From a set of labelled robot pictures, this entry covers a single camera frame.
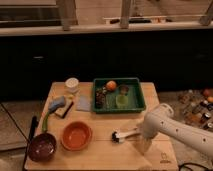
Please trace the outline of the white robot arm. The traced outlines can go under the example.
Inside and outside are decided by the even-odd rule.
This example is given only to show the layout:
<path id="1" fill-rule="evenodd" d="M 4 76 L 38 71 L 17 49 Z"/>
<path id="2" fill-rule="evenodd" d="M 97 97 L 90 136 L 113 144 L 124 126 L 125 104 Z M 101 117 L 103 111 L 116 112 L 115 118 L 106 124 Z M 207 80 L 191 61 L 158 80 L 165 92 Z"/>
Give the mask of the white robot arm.
<path id="1" fill-rule="evenodd" d="M 157 105 L 138 125 L 142 137 L 154 139 L 158 133 L 163 133 L 213 158 L 213 133 L 175 121 L 173 116 L 170 105 Z"/>

